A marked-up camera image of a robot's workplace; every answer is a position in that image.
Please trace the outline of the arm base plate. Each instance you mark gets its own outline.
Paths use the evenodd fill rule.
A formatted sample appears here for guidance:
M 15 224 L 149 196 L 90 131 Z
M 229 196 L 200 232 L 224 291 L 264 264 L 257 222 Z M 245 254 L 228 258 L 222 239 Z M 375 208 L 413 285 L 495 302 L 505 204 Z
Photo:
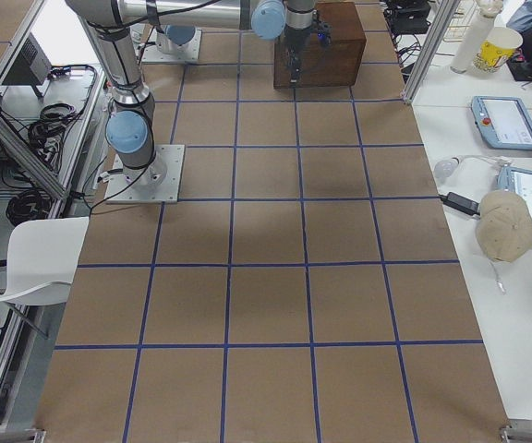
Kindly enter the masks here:
M 165 26 L 153 29 L 141 46 L 142 64 L 196 64 L 200 55 L 201 29 Z
M 185 157 L 184 145 L 158 144 L 155 159 L 145 170 L 123 169 L 116 154 L 104 198 L 110 204 L 176 203 L 179 197 L 181 174 Z

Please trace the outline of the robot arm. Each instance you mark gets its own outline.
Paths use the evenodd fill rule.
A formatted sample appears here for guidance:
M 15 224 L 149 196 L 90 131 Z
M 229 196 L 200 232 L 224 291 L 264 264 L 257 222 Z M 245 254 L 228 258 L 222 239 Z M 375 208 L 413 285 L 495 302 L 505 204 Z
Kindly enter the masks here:
M 291 78 L 300 73 L 301 55 L 317 31 L 313 1 L 70 1 L 112 85 L 115 115 L 106 139 L 122 162 L 127 183 L 152 187 L 164 181 L 167 165 L 154 145 L 155 101 L 145 83 L 130 30 L 149 24 L 156 30 L 211 28 L 251 30 L 263 40 L 284 36 L 290 48 Z
M 193 40 L 197 29 L 194 26 L 162 25 L 156 29 L 156 46 L 164 54 L 184 50 Z

